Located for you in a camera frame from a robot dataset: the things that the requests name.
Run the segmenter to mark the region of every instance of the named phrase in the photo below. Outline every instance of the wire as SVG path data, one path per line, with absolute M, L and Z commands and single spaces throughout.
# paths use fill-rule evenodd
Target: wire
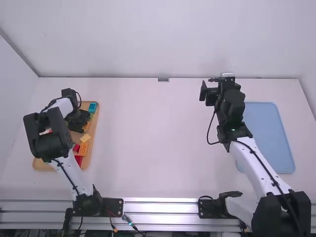
M 218 141 L 218 142 L 210 143 L 209 140 L 208 140 L 209 130 L 210 130 L 210 128 L 211 128 L 211 125 L 212 125 L 212 122 L 213 122 L 213 119 L 214 119 L 215 114 L 216 114 L 216 111 L 214 110 L 214 113 L 213 113 L 211 122 L 209 123 L 208 129 L 207 129 L 207 134 L 206 134 L 206 141 L 207 141 L 207 143 L 208 143 L 209 145 L 215 145 L 215 144 L 220 143 L 219 141 Z
M 284 195 L 284 192 L 282 191 L 282 189 L 280 188 L 278 182 L 274 179 L 274 177 L 272 176 L 272 174 L 269 172 L 269 170 L 266 168 L 266 166 L 263 164 L 262 160 L 258 157 L 258 155 L 256 154 L 256 152 L 249 146 L 247 145 L 246 143 L 244 142 L 241 142 L 241 141 L 238 141 L 238 140 L 232 140 L 231 142 L 237 142 L 237 143 L 240 143 L 242 145 L 244 145 L 245 147 L 247 147 L 249 150 L 250 150 L 250 153 L 254 154 L 254 156 L 257 158 L 257 160 L 259 161 L 259 163 L 263 166 L 264 170 L 267 172 L 267 174 L 270 176 L 273 184 L 276 186 L 276 188 L 278 189 L 278 191 L 280 192 L 281 194 L 281 197 L 284 199 L 284 202 L 285 204 L 287 205 L 287 208 L 292 216 L 292 218 L 294 219 L 294 222 L 295 222 L 295 225 L 297 227 L 297 230 L 298 230 L 298 233 L 300 236 L 303 236 L 302 235 L 302 230 L 301 230 L 301 227 L 300 227 L 300 224 L 298 222 L 298 219 L 295 215 L 295 212 L 291 206 L 291 204 L 289 203 L 289 201 L 286 199 L 285 195 Z
M 64 172 L 65 176 L 67 177 L 67 179 L 69 180 L 69 182 L 73 186 L 73 189 L 76 191 L 76 193 L 78 195 L 78 198 L 79 198 L 80 194 L 79 194 L 79 191 L 77 189 L 77 186 L 73 183 L 73 181 L 71 180 L 71 178 L 69 177 L 69 175 L 65 171 L 65 168 L 63 167 L 63 164 L 61 162 L 59 162 L 58 160 L 56 160 L 56 159 L 52 159 L 52 160 L 55 161 L 58 164 L 58 166 L 60 166 L 60 168 L 62 169 L 62 171 Z M 80 230 L 80 228 L 82 226 L 82 222 L 83 222 L 83 216 L 81 216 L 80 225 L 78 227 L 78 230 Z
M 137 233 L 141 234 L 142 236 L 146 236 L 147 233 L 143 234 L 143 232 L 140 232 L 136 226 L 133 226 L 133 229 L 136 230 Z
M 108 207 L 106 207 L 105 209 L 107 209 L 108 212 L 109 212 L 109 214 L 112 214 L 112 216 L 114 216 L 114 217 L 120 217 L 120 216 L 115 215 L 113 212 L 111 212 Z
M 79 104 L 79 106 L 78 106 L 78 108 L 80 108 L 81 107 L 81 104 L 82 104 L 82 100 L 81 100 L 81 96 L 80 96 L 80 94 L 76 91 L 76 94 L 78 94 L 78 96 L 79 96 L 79 98 L 80 98 L 80 104 Z
M 82 226 L 82 222 L 83 222 L 83 216 L 81 216 L 81 220 L 80 220 L 80 225 L 78 227 L 78 230 L 80 230 L 81 226 Z

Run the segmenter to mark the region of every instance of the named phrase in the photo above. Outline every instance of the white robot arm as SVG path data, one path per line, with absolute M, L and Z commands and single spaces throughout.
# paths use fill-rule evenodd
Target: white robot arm
M 76 92 L 68 88 L 62 90 L 62 97 L 52 100 L 39 113 L 25 115 L 23 121 L 32 154 L 61 173 L 70 185 L 75 212 L 94 215 L 102 207 L 102 198 L 76 162 L 64 120 L 76 122 L 88 115 L 79 109 Z
M 59 108 L 63 119 L 76 110 L 76 107 L 73 106 L 70 98 L 56 99 L 56 102 L 50 105 L 46 110 L 43 110 L 42 113 L 47 113 L 47 110 L 52 108 Z M 93 195 L 93 184 L 89 183 L 88 180 L 83 177 L 72 149 L 68 151 L 68 156 L 66 158 L 58 157 L 52 159 L 52 161 L 53 162 L 47 163 L 65 177 L 72 189 L 73 201 L 77 201 L 78 195 L 84 194 L 87 197 Z
M 205 101 L 206 106 L 214 106 L 212 120 L 216 114 L 219 142 L 210 143 L 208 138 L 207 142 L 210 145 L 224 145 L 226 151 L 244 168 L 260 200 L 247 200 L 239 191 L 222 193 L 216 200 L 200 198 L 200 218 L 237 217 L 252 229 L 254 236 L 309 236 L 311 201 L 304 192 L 293 191 L 259 151 L 251 132 L 242 121 L 245 94 L 240 91 L 241 86 L 235 83 L 235 76 L 222 75 L 209 81 L 218 82 L 218 87 L 208 88 L 203 81 L 199 99 Z

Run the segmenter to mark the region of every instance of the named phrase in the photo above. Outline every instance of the white table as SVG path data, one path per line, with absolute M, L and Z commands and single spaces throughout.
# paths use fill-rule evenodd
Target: white table
M 198 100 L 201 82 L 202 79 L 170 79 L 168 83 L 155 78 L 41 79 L 28 112 L 41 110 L 68 87 L 78 91 L 83 100 L 99 102 L 92 159 L 84 175 L 102 196 L 130 201 L 124 210 L 130 215 L 138 212 L 133 221 L 139 229 L 237 231 L 236 220 L 200 220 L 194 204 L 201 195 L 215 198 L 232 190 L 254 197 L 249 181 L 237 170 L 224 147 L 206 143 L 213 108 Z M 277 105 L 296 165 L 293 174 L 280 176 L 295 191 L 303 190 L 312 201 L 316 200 L 316 122 L 298 80 L 237 79 L 237 83 L 246 94 L 246 101 Z M 210 141 L 217 140 L 216 125 L 215 121 Z M 22 228 L 23 222 L 30 221 L 30 214 L 10 212 L 22 210 L 32 212 L 33 228 L 61 228 L 64 210 L 71 206 L 68 186 L 55 172 L 33 170 L 32 161 L 21 119 L 0 183 L 0 207 L 9 211 L 3 214 L 5 224 L 0 223 L 0 228 L 17 223 Z M 13 199 L 14 204 L 6 201 Z M 174 215 L 152 214 L 170 212 Z M 79 219 L 74 218 L 74 228 L 78 223 Z M 123 222 L 119 227 L 128 228 Z M 111 229 L 107 218 L 85 218 L 82 228 Z

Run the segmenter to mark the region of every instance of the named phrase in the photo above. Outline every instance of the yellow block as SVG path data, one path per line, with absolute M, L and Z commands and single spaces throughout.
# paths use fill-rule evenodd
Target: yellow block
M 85 135 L 83 135 L 83 136 L 80 138 L 80 140 L 81 140 L 82 142 L 86 142 L 86 141 L 89 140 L 90 138 L 91 138 L 91 136 L 86 133 Z

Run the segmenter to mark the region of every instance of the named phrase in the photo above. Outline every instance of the wooden board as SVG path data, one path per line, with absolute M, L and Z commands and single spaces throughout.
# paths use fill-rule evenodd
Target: wooden board
M 92 102 L 95 102 L 95 101 L 83 101 L 80 109 L 88 111 L 89 105 Z M 75 142 L 77 144 L 81 143 L 80 138 L 84 134 L 88 133 L 91 136 L 91 138 L 88 141 L 86 141 L 88 143 L 88 150 L 87 150 L 86 155 L 83 156 L 83 158 L 82 158 L 81 170 L 86 170 L 90 164 L 95 128 L 97 125 L 97 121 L 98 121 L 98 117 L 99 117 L 99 109 L 100 109 L 99 103 L 97 103 L 97 104 L 98 104 L 97 110 L 96 110 L 95 114 L 93 115 L 92 119 L 90 120 L 91 124 L 90 124 L 90 127 L 88 128 L 88 130 L 85 133 L 78 133 L 78 132 L 70 131 L 73 142 Z M 45 164 L 42 161 L 42 159 L 37 159 L 37 158 L 34 158 L 34 160 L 33 160 L 33 168 L 35 170 L 38 170 L 38 171 L 55 171 L 50 165 Z

